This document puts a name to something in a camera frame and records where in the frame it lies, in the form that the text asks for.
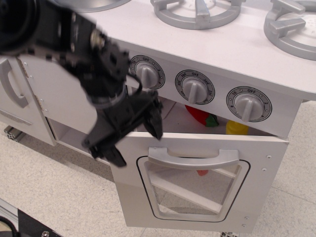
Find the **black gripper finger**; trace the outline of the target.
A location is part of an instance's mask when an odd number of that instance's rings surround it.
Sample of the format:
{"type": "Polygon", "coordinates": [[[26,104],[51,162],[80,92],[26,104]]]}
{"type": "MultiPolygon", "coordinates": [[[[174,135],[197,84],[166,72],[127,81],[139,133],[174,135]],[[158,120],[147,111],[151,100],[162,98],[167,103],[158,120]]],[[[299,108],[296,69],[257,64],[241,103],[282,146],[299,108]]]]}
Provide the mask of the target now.
{"type": "Polygon", "coordinates": [[[146,112],[144,127],[156,139],[160,140],[162,138],[163,129],[160,110],[152,109],[146,112]]]}
{"type": "Polygon", "coordinates": [[[115,146],[111,146],[109,148],[102,148],[101,155],[102,159],[106,159],[109,163],[115,165],[116,167],[126,166],[126,161],[124,160],[120,151],[115,146]]]}

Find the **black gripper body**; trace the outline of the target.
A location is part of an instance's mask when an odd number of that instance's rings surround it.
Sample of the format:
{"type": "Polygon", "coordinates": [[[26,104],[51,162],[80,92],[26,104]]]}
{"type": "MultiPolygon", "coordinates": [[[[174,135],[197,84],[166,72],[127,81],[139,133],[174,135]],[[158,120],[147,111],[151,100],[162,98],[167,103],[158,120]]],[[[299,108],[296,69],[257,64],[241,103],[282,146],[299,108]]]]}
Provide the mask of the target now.
{"type": "Polygon", "coordinates": [[[138,91],[112,101],[98,96],[88,96],[88,99],[96,108],[97,121],[82,145],[93,158],[102,158],[102,148],[115,146],[128,133],[144,125],[146,112],[158,109],[161,114],[162,110],[162,102],[154,90],[138,91]]]}

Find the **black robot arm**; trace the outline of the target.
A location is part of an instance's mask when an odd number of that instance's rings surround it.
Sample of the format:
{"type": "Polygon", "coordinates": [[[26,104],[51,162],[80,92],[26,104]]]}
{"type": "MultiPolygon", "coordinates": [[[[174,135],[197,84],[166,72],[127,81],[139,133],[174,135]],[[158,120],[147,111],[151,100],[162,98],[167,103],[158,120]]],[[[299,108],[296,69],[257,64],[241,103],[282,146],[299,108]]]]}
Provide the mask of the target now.
{"type": "Polygon", "coordinates": [[[162,137],[158,93],[139,87],[127,95],[128,52],[73,9],[50,0],[1,1],[0,53],[54,59],[80,81],[97,112],[96,124],[82,142],[94,158],[126,166],[116,143],[140,125],[162,137]]]}

